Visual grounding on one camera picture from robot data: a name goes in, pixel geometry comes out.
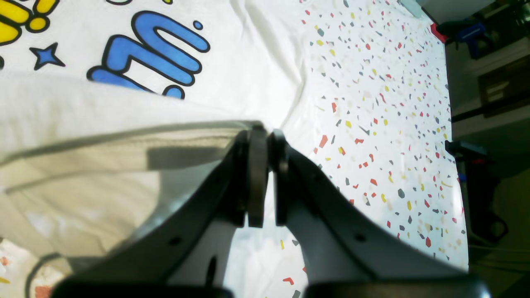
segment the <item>confetti pattern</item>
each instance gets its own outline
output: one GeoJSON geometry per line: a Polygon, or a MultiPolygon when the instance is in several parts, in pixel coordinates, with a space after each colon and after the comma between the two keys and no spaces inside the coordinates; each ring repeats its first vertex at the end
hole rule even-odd
{"type": "MultiPolygon", "coordinates": [[[[451,140],[444,46],[431,22],[395,0],[297,1],[320,125],[310,159],[390,235],[467,270],[461,191],[444,146],[451,140]]],[[[291,258],[297,248],[286,242],[282,253],[291,258]]],[[[284,296],[303,293],[300,268],[285,270],[296,290],[283,286],[284,296]]]]}

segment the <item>red speckle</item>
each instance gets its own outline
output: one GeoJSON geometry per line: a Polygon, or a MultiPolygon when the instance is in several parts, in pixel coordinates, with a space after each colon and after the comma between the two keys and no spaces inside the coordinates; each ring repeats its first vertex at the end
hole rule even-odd
{"type": "Polygon", "coordinates": [[[50,298],[50,297],[51,297],[51,287],[49,286],[35,287],[35,298],[50,298]]]}
{"type": "Polygon", "coordinates": [[[323,135],[322,136],[322,140],[320,140],[320,148],[324,148],[324,145],[328,142],[328,136],[327,135],[323,135]]]}
{"type": "Polygon", "coordinates": [[[295,284],[295,282],[293,282],[293,279],[290,277],[284,278],[284,282],[290,282],[291,286],[295,284]]]}

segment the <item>blue star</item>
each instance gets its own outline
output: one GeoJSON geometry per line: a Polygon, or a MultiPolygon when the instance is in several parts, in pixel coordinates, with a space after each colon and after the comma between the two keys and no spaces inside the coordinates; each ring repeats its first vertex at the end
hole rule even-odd
{"type": "Polygon", "coordinates": [[[46,64],[54,64],[58,66],[65,67],[65,64],[55,56],[55,50],[57,50],[57,43],[55,42],[46,49],[30,48],[30,51],[35,54],[37,57],[37,62],[35,63],[35,68],[33,70],[38,70],[46,64]]]}

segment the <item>yellow cartoon shape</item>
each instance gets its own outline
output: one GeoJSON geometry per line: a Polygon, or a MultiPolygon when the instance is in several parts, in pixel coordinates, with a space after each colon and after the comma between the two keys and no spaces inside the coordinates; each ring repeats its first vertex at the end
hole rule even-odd
{"type": "Polygon", "coordinates": [[[22,35],[21,26],[32,33],[43,32],[50,26],[49,15],[59,0],[36,0],[30,10],[14,0],[0,0],[0,46],[16,41],[22,35]]]}

